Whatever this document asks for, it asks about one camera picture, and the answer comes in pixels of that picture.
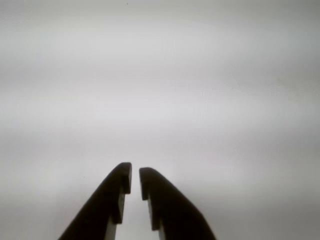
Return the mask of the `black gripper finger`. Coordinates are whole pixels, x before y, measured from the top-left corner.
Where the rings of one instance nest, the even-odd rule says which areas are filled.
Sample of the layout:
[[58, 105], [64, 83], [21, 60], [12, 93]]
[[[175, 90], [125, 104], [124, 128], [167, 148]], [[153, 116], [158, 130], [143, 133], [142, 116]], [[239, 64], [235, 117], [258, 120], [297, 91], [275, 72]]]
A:
[[131, 193], [132, 164], [118, 164], [101, 182], [60, 240], [114, 240], [124, 215], [125, 195]]
[[151, 229], [161, 240], [215, 240], [202, 213], [168, 179], [151, 167], [139, 169], [141, 197]]

